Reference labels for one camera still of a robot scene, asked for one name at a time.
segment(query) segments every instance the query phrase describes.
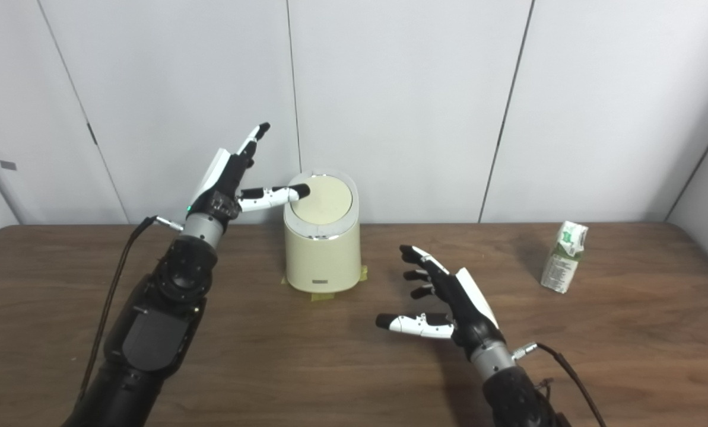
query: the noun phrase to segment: black forearm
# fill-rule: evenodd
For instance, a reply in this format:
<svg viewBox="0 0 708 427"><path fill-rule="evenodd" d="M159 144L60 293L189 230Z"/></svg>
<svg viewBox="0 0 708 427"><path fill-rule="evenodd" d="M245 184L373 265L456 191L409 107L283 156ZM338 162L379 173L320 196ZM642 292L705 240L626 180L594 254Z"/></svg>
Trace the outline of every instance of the black forearm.
<svg viewBox="0 0 708 427"><path fill-rule="evenodd" d="M64 427L140 427L180 367L204 315L213 248L181 235L144 276L103 346L105 362Z"/></svg>
<svg viewBox="0 0 708 427"><path fill-rule="evenodd" d="M142 427L164 379L128 365L104 362L62 427Z"/></svg>

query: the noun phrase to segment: robotic hand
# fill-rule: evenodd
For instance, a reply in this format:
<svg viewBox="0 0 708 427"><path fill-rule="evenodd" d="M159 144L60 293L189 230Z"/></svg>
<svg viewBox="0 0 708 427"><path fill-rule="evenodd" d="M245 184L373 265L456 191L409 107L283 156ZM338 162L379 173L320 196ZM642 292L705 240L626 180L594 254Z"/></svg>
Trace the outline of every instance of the robotic hand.
<svg viewBox="0 0 708 427"><path fill-rule="evenodd" d="M180 235L153 273L144 276L129 296L105 341L105 362L85 393L88 370L64 427L144 425L164 380L180 367L204 316L205 294L212 286L212 268L217 262L215 249L228 223L242 212L283 205L310 194L308 186L299 184L247 189L236 195L243 173L253 165L256 143L268 129L269 123L257 126L236 154L219 149L188 206L185 226L155 216L133 232L112 286L118 281L126 251L145 227L158 221ZM112 295L113 287L90 365Z"/></svg>
<svg viewBox="0 0 708 427"><path fill-rule="evenodd" d="M401 246L402 259L419 265L407 271L408 281L426 284L411 292L414 299L435 295L449 305L446 314L378 314L378 327L420 337L451 339L465 350L470 363L483 378L483 395L494 411L497 427L569 427L562 414L554 413L549 401L533 385L517 360L536 344L509 352L499 324L486 298L466 268L449 273L432 255L416 246Z"/></svg>

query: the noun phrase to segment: black fingertip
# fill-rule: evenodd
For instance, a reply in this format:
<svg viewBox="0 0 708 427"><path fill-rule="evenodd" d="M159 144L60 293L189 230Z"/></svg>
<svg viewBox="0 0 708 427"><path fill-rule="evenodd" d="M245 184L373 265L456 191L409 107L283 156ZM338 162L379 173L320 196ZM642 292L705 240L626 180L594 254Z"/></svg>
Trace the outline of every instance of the black fingertip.
<svg viewBox="0 0 708 427"><path fill-rule="evenodd" d="M402 252L402 260L404 262L408 262L410 264L419 264L420 260L422 257L416 250L414 250L413 246L409 245L401 245L399 246L400 251Z"/></svg>
<svg viewBox="0 0 708 427"><path fill-rule="evenodd" d="M259 125L259 132L256 133L256 140L258 141L264 136L264 133L266 133L269 130L269 123L264 122L261 125Z"/></svg>
<svg viewBox="0 0 708 427"><path fill-rule="evenodd" d="M417 271L409 270L404 272L404 279L408 281L427 281L427 276L420 274Z"/></svg>
<svg viewBox="0 0 708 427"><path fill-rule="evenodd" d="M418 287L417 289L409 292L409 297L412 299L419 299L419 298L424 298L427 297L428 295L432 295L433 290L430 289L430 287Z"/></svg>
<svg viewBox="0 0 708 427"><path fill-rule="evenodd" d="M295 184L295 186L291 186L291 188L299 193L300 198L307 197L307 195L311 194L311 189L306 184Z"/></svg>
<svg viewBox="0 0 708 427"><path fill-rule="evenodd" d="M399 316L397 314L387 314L387 313L380 313L377 315L375 318L375 325L377 327L381 327L383 329L390 329L391 324L393 321L395 321L396 318Z"/></svg>

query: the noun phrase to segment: yellow tape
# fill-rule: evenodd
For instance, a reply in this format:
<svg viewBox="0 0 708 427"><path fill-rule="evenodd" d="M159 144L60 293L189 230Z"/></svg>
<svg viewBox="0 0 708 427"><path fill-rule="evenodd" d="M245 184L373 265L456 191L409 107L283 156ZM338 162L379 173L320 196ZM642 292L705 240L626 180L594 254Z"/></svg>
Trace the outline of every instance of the yellow tape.
<svg viewBox="0 0 708 427"><path fill-rule="evenodd" d="M335 294L311 294L312 301L324 301L335 298Z"/></svg>

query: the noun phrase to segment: robot finger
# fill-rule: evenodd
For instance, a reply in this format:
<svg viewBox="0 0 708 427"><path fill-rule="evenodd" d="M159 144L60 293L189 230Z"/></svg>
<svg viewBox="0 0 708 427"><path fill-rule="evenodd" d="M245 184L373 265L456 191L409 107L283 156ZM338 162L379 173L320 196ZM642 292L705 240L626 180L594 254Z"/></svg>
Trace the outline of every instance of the robot finger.
<svg viewBox="0 0 708 427"><path fill-rule="evenodd" d="M404 272L406 281L423 281L430 283L430 274L425 270L410 270Z"/></svg>
<svg viewBox="0 0 708 427"><path fill-rule="evenodd" d="M418 316L407 314L378 314L375 325L393 332L409 333L426 338L449 340L454 332L454 324L443 313L422 313Z"/></svg>
<svg viewBox="0 0 708 427"><path fill-rule="evenodd" d="M435 295L436 294L436 289L433 287L433 285L422 285L418 287L417 289L409 292L409 295L411 296L412 299L419 299L419 298L424 298L427 297L428 295Z"/></svg>

